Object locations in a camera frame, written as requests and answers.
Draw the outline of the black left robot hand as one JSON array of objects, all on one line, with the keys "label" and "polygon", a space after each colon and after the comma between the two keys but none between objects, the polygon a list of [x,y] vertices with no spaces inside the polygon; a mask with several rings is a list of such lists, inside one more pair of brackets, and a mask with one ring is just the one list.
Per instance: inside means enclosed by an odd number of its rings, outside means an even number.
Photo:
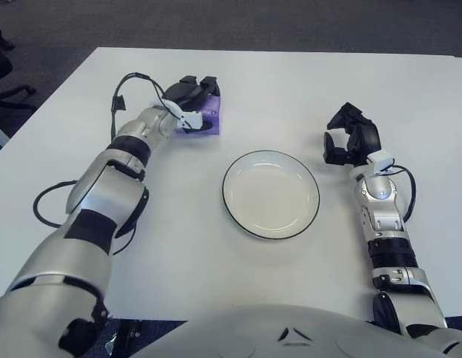
[{"label": "black left robot hand", "polygon": [[174,103],[172,110],[180,108],[177,127],[185,133],[219,134],[221,91],[216,77],[206,76],[197,82],[195,76],[187,75],[171,85],[162,99],[166,105]]}]

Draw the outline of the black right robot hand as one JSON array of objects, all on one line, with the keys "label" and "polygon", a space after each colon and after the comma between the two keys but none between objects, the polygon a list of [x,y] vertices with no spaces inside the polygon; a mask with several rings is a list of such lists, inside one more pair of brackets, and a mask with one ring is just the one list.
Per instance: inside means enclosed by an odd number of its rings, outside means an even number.
[{"label": "black right robot hand", "polygon": [[376,125],[349,102],[346,102],[332,117],[326,128],[328,130],[342,128],[349,135],[346,148],[341,148],[335,146],[329,132],[324,133],[323,159],[327,164],[363,166],[367,163],[369,154],[382,149]]}]

